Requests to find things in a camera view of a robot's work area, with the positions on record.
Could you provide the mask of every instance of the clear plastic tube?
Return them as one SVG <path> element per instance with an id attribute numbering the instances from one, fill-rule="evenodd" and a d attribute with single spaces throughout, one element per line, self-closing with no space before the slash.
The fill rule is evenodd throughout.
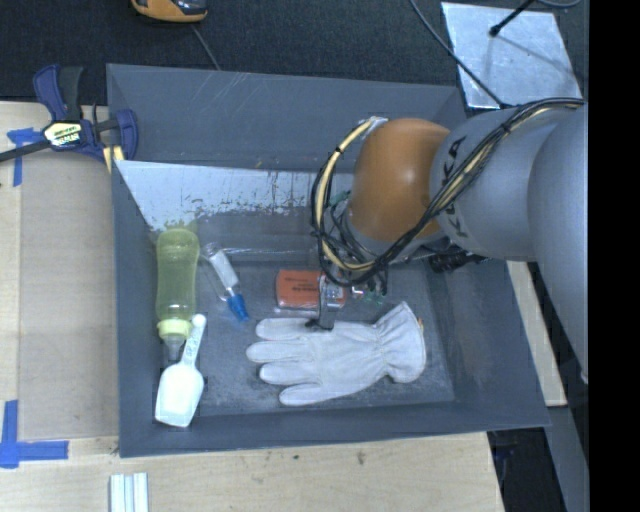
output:
<path id="1" fill-rule="evenodd" d="M 219 283 L 215 283 L 218 296 L 224 300 L 229 309 L 238 320 L 244 322 L 249 319 L 244 303 L 244 297 L 240 292 L 240 280 L 231 266 L 229 258 L 216 243 L 208 243 L 202 248 L 202 254 L 216 271 Z"/>

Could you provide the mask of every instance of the yellow object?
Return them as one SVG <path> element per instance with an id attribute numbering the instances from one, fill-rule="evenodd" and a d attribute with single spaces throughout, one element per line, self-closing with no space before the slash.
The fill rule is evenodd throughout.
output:
<path id="1" fill-rule="evenodd" d="M 189 333 L 191 333 L 191 322 L 187 320 L 168 318 L 158 322 L 158 334 L 163 340 L 171 337 L 185 340 L 189 337 Z"/>
<path id="2" fill-rule="evenodd" d="M 170 356 L 189 337 L 196 312 L 196 266 L 200 255 L 198 237 L 185 228 L 169 228 L 158 237 L 158 292 L 156 315 L 160 337 Z"/>
<path id="3" fill-rule="evenodd" d="M 126 160 L 121 146 L 107 146 L 102 150 L 104 161 L 107 164 L 107 171 L 111 174 L 112 160 Z"/>
<path id="4" fill-rule="evenodd" d="M 189 9 L 181 9 L 171 0 L 131 0 L 131 5 L 140 14 L 144 14 L 149 18 L 174 23 L 191 23 L 194 21 L 201 21 L 205 18 L 208 12 L 204 9 L 197 9 L 195 10 L 197 14 L 191 14 Z"/>

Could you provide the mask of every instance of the white glove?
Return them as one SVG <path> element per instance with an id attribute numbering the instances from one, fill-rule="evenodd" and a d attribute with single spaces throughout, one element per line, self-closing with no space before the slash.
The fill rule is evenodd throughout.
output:
<path id="1" fill-rule="evenodd" d="M 337 321 L 332 331 L 313 331 L 301 318 L 269 318 L 256 327 L 263 339 L 247 349 L 266 363 L 260 378 L 280 386 L 284 405 L 308 405 L 368 388 L 385 375 L 417 379 L 427 355 L 422 327 L 402 302 L 375 324 Z"/>

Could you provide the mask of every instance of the gray bin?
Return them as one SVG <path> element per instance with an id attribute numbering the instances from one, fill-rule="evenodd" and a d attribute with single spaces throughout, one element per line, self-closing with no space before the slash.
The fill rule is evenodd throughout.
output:
<path id="1" fill-rule="evenodd" d="M 157 226 L 149 222 L 151 199 L 162 205 L 172 204 L 176 194 L 186 197 L 188 192 L 177 185 L 195 187 L 190 173 L 204 173 L 208 186 L 216 190 L 225 186 L 224 180 L 256 172 L 310 180 L 357 121 L 371 115 L 421 117 L 449 128 L 465 116 L 458 92 L 448 87 L 136 66 L 109 66 L 108 78 L 110 109 L 136 112 L 136 159 L 149 162 L 114 169 L 112 180 L 122 457 L 549 423 L 501 261 L 468 265 L 451 274 L 435 274 L 421 261 L 400 265 L 390 272 L 390 292 L 383 304 L 352 301 L 340 312 L 341 320 L 372 322 L 406 300 L 425 324 L 429 350 L 428 366 L 414 383 L 383 379 L 361 393 L 316 406 L 280 405 L 281 388 L 261 382 L 244 351 L 258 341 L 256 322 L 280 314 L 275 310 L 277 270 L 314 264 L 303 202 L 291 203 L 288 210 L 253 209 L 246 202 L 225 211 L 215 205 L 197 210 L 201 242 L 215 238 L 244 250 L 231 258 L 251 320 L 238 323 L 215 297 L 205 269 L 198 270 L 199 310 L 209 318 L 198 366 L 207 386 L 188 428 L 156 422 L 155 393 L 167 361 L 154 312 L 151 235 Z M 339 172 L 346 184 L 357 151 L 350 148 L 341 161 Z M 175 183 L 165 187 L 167 200 L 158 202 L 149 194 L 157 196 L 152 185 L 160 176 Z M 260 175 L 255 187 L 267 182 Z"/>

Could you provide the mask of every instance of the black cable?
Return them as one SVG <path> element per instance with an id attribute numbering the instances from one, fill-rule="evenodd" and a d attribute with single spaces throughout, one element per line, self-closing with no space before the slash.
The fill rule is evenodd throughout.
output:
<path id="1" fill-rule="evenodd" d="M 218 61 L 216 60 L 215 56 L 213 55 L 213 53 L 209 49 L 209 45 L 204 40 L 204 37 L 202 37 L 202 34 L 200 33 L 200 31 L 196 28 L 195 25 L 189 25 L 189 26 L 191 27 L 191 30 L 193 30 L 193 33 L 198 38 L 198 41 L 200 41 L 200 44 L 204 48 L 204 51 L 207 52 L 207 55 L 209 56 L 209 60 L 211 60 L 211 63 L 213 64 L 213 67 L 216 68 L 218 71 L 222 71 L 222 69 L 220 68 L 220 65 L 218 64 Z"/>
<path id="2" fill-rule="evenodd" d="M 455 53 L 453 53 L 453 51 L 451 50 L 451 48 L 449 48 L 449 46 L 447 46 L 447 43 L 444 42 L 444 40 L 436 33 L 436 31 L 434 30 L 434 28 L 431 26 L 431 24 L 427 21 L 427 19 L 424 17 L 424 15 L 422 14 L 422 12 L 420 11 L 420 9 L 418 8 L 418 6 L 416 5 L 414 0 L 409 0 L 409 3 L 411 4 L 411 7 L 413 7 L 413 10 L 416 12 L 416 14 L 418 15 L 418 17 L 420 18 L 420 20 L 422 21 L 422 23 L 424 24 L 425 27 L 427 27 L 427 30 L 431 33 L 431 35 L 433 36 L 433 38 L 440 43 L 440 46 L 442 46 L 445 51 L 449 54 L 450 57 L 452 57 L 457 63 L 458 65 L 465 71 L 465 73 L 467 73 L 467 75 L 469 75 L 471 77 L 471 79 L 476 82 L 490 97 L 491 99 L 493 99 L 493 101 L 495 101 L 498 106 L 502 109 L 502 108 L 508 108 L 508 107 L 512 107 L 513 105 L 509 105 L 508 103 L 503 102 L 500 98 L 498 98 L 493 91 L 491 91 L 491 89 L 489 89 L 474 73 L 473 71 L 471 71 L 465 64 L 464 62 L 462 62 Z"/>
<path id="3" fill-rule="evenodd" d="M 460 194 L 462 194 L 473 181 L 484 170 L 486 163 L 490 160 L 491 155 L 495 151 L 499 142 L 508 136 L 512 130 L 517 129 L 522 123 L 529 118 L 538 115 L 541 112 L 552 108 L 568 108 L 576 109 L 584 104 L 583 100 L 576 98 L 549 98 L 540 101 L 534 101 L 527 103 L 515 109 L 513 115 L 502 123 L 498 128 L 491 131 L 486 135 L 480 143 L 478 143 L 469 155 L 463 160 L 463 162 L 456 167 L 451 173 L 449 180 L 431 199 L 429 206 L 425 210 L 424 214 L 418 221 L 418 223 L 398 240 L 396 240 L 382 255 L 377 256 L 371 265 L 366 270 L 345 270 L 341 272 L 345 274 L 344 277 L 338 277 L 333 275 L 331 265 L 324 256 L 323 242 L 330 247 L 338 247 L 338 244 L 334 244 L 335 238 L 328 235 L 324 227 L 324 213 L 320 219 L 315 218 L 315 205 L 318 200 L 317 188 L 321 178 L 325 172 L 330 172 L 328 176 L 329 182 L 333 179 L 333 169 L 327 171 L 327 165 L 325 165 L 314 180 L 311 191 L 311 209 L 312 209 L 312 226 L 314 228 L 313 235 L 316 236 L 318 241 L 318 255 L 321 263 L 322 270 L 327 275 L 327 278 L 342 287 L 354 286 L 362 283 L 369 283 L 372 280 L 378 279 L 382 284 L 382 289 L 386 290 L 386 279 L 383 279 L 381 275 L 386 273 L 388 266 L 393 260 L 395 260 L 402 251 L 420 234 L 424 227 L 433 220 L 437 215 L 451 205 Z M 323 212 L 329 208 L 329 198 L 325 195 L 322 198 Z M 338 230 L 341 229 L 341 223 L 337 222 Z M 354 257 L 353 253 L 357 253 L 357 249 L 350 248 L 344 251 L 345 254 L 350 255 L 356 261 L 359 258 Z"/>
<path id="4" fill-rule="evenodd" d="M 547 7 L 551 7 L 552 9 L 571 9 L 572 7 L 575 7 L 580 2 L 582 2 L 582 0 L 574 0 L 573 2 L 568 2 L 566 4 L 563 4 L 562 2 L 560 3 L 551 2 L 550 0 L 537 0 L 537 1 L 543 5 L 546 5 Z"/>

